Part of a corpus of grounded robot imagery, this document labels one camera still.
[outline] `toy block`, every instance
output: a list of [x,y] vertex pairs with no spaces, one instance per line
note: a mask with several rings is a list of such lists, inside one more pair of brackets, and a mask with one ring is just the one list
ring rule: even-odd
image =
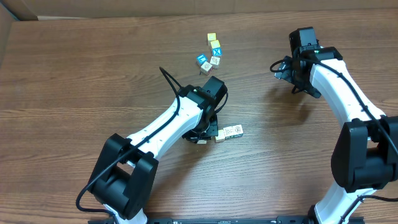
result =
[[220,58],[211,56],[210,63],[213,66],[213,68],[217,69],[220,65]]
[[218,40],[211,41],[210,45],[211,45],[211,49],[215,49],[215,48],[221,47],[220,42]]
[[208,62],[203,63],[203,65],[201,65],[201,67],[200,67],[200,71],[206,75],[209,75],[210,72],[212,71],[212,69],[213,69],[213,66]]
[[238,138],[243,136],[243,128],[241,124],[225,127],[223,129],[224,129],[225,139]]
[[221,50],[221,47],[213,49],[212,53],[213,53],[214,57],[219,57],[219,58],[221,58],[221,56],[223,55],[223,51]]
[[210,46],[210,42],[216,40],[216,33],[207,34],[207,45]]
[[203,65],[203,63],[205,63],[207,61],[206,55],[205,54],[201,54],[199,56],[197,56],[197,64],[199,66]]
[[225,141],[224,129],[218,130],[218,136],[216,136],[216,142],[223,142],[223,141]]
[[242,128],[241,124],[232,126],[232,128],[234,129],[234,133],[235,133],[234,138],[243,136],[243,128]]

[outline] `black joint housing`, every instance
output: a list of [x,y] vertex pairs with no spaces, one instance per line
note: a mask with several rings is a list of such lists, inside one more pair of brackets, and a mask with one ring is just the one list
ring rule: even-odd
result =
[[94,179],[119,156],[129,150],[134,150],[128,159],[136,165],[131,175],[115,166],[102,175],[89,189],[97,201],[109,205],[119,213],[121,218],[128,220],[134,218],[148,201],[159,163],[154,159],[153,153],[133,149],[134,146],[130,142],[131,139],[124,139],[118,134],[109,137],[89,180]]
[[[379,120],[395,145],[398,145],[398,117]],[[354,119],[345,122],[331,157],[331,171],[336,183],[348,193],[358,189],[383,189],[398,179],[398,155],[387,139],[375,131],[374,122]],[[368,137],[379,140],[377,148],[368,149]]]
[[225,83],[216,77],[211,77],[203,87],[188,85],[181,88],[178,93],[182,97],[188,97],[196,102],[203,110],[200,122],[182,137],[190,142],[210,140],[218,135],[218,122],[215,109],[223,99],[228,89]]
[[279,67],[281,72],[276,73],[275,77],[293,84],[293,94],[303,91],[315,98],[321,97],[321,93],[310,83],[313,63],[301,59],[320,62],[334,58],[342,60],[343,57],[334,47],[321,48],[312,27],[299,28],[293,31],[289,34],[289,41],[292,58],[285,57],[285,61]]

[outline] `blue block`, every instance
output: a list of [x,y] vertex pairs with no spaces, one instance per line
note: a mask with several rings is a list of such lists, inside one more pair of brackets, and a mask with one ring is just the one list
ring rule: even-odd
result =
[[221,50],[221,47],[217,47],[213,49],[213,56],[214,57],[221,57],[223,55],[223,51]]
[[206,58],[205,54],[201,54],[201,55],[197,56],[197,64],[199,66],[203,65],[203,63],[205,63],[205,62],[207,62],[207,58]]

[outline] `wood grain surface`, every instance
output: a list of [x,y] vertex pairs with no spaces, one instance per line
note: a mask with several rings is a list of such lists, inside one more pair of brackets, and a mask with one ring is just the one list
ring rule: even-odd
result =
[[[134,133],[173,101],[162,66],[203,85],[195,57],[223,48],[229,100],[220,127],[244,136],[220,144],[180,139],[160,160],[150,217],[264,218],[306,214],[333,181],[340,133],[323,98],[291,95],[269,65],[290,55],[288,35],[314,26],[386,114],[398,115],[398,10],[278,12],[15,22],[0,71],[0,222],[86,223],[75,208],[105,140]],[[398,197],[390,183],[377,195]],[[100,208],[87,194],[82,204]],[[398,206],[367,200],[356,215],[397,223]]]

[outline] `yellow block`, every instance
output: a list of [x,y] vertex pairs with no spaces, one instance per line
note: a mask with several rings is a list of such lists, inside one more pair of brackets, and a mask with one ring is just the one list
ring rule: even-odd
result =
[[220,46],[220,42],[218,40],[211,41],[210,44],[211,44],[211,49],[215,49],[217,47],[221,47]]
[[210,45],[211,41],[216,40],[216,33],[209,33],[207,34],[207,45]]

